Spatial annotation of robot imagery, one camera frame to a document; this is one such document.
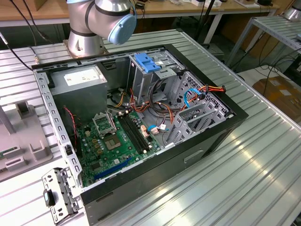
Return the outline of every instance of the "motherboard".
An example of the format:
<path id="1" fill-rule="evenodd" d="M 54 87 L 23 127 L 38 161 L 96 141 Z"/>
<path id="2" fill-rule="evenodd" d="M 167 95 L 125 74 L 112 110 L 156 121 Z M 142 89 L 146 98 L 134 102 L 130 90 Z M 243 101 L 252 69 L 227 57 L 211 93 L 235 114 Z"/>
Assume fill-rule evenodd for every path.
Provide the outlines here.
<path id="1" fill-rule="evenodd" d="M 84 187 L 161 150 L 136 112 L 97 116 L 77 131 Z"/>

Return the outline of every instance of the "metal bracket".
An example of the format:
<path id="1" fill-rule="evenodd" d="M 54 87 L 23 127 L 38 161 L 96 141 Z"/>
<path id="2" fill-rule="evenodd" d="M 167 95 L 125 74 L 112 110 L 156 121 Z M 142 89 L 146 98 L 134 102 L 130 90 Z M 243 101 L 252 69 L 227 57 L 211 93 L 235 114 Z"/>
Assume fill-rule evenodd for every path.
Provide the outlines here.
<path id="1" fill-rule="evenodd" d="M 79 210 L 77 200 L 72 197 L 68 172 L 70 172 L 69 168 L 55 168 L 42 177 L 45 191 L 51 193 L 51 195 L 44 195 L 44 198 L 56 225 L 78 213 Z M 54 205 L 49 204 L 50 197 L 54 198 Z"/>

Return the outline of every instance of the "chip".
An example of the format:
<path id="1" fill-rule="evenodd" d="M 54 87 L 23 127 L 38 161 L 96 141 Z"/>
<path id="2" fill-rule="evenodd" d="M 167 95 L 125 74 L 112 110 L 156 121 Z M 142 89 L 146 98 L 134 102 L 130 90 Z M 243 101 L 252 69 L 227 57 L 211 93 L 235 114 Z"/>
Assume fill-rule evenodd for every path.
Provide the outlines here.
<path id="1" fill-rule="evenodd" d="M 95 169 L 97 169 L 97 168 L 99 168 L 99 167 L 100 167 L 99 162 L 94 163 L 94 164 L 91 165 L 92 170 L 95 170 Z"/>
<path id="2" fill-rule="evenodd" d="M 119 164 L 120 163 L 119 159 L 114 159 L 114 163 L 115 165 Z"/>
<path id="3" fill-rule="evenodd" d="M 116 134 L 105 137 L 103 141 L 109 150 L 113 150 L 114 148 L 121 146 L 120 140 Z"/>

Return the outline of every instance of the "aluminum workbench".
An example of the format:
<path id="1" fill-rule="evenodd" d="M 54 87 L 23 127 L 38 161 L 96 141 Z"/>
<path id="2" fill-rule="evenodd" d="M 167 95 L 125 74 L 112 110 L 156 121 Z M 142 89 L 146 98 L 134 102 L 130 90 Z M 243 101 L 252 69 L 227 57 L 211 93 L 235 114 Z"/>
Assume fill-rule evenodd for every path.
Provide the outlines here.
<path id="1" fill-rule="evenodd" d="M 296 50 L 298 53 L 301 53 L 301 41 L 297 39 L 297 35 L 301 34 L 301 22 L 291 22 L 282 16 L 253 17 L 249 20 L 231 51 L 229 58 L 226 61 L 227 66 L 231 64 L 234 56 L 253 26 L 258 27 L 260 30 L 254 36 L 246 51 L 248 51 L 256 43 L 263 32 L 266 32 L 283 43 L 283 47 L 288 46 L 292 50 Z M 278 59 L 281 57 L 281 52 L 284 50 L 283 47 L 279 51 L 280 54 Z"/>
<path id="2" fill-rule="evenodd" d="M 218 150 L 116 213 L 100 226 L 290 225 L 301 211 L 301 128 L 231 70 L 177 30 L 133 35 L 110 52 L 172 43 L 248 114 Z M 35 47 L 42 63 L 68 59 L 63 44 Z M 28 64 L 29 48 L 16 50 Z M 0 183 L 0 224 L 52 226 L 41 176 L 64 167 L 35 78 L 9 51 L 0 52 L 0 104 L 18 100 L 35 106 L 54 160 Z M 64 226 L 87 225 L 79 213 Z"/>

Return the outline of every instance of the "blue pcie slot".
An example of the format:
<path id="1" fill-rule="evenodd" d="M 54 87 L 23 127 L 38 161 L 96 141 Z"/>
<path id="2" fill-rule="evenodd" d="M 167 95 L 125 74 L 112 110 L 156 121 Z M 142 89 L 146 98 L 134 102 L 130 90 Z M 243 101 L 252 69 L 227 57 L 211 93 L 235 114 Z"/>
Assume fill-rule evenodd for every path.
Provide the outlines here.
<path id="1" fill-rule="evenodd" d="M 115 172 L 115 171 L 117 171 L 117 170 L 119 170 L 119 169 L 127 166 L 128 162 L 131 159 L 132 158 L 129 158 L 129 159 L 125 160 L 124 162 L 122 162 L 122 163 L 120 163 L 120 164 L 118 164 L 116 166 L 113 166 L 112 168 L 109 168 L 109 169 L 105 170 L 104 172 L 101 172 L 101 173 L 98 173 L 98 174 L 94 175 L 94 180 L 103 178 L 103 177 L 105 177 L 105 176 L 107 176 L 107 175 L 109 175 L 109 174 L 111 174 L 111 173 L 113 173 L 113 172 Z"/>

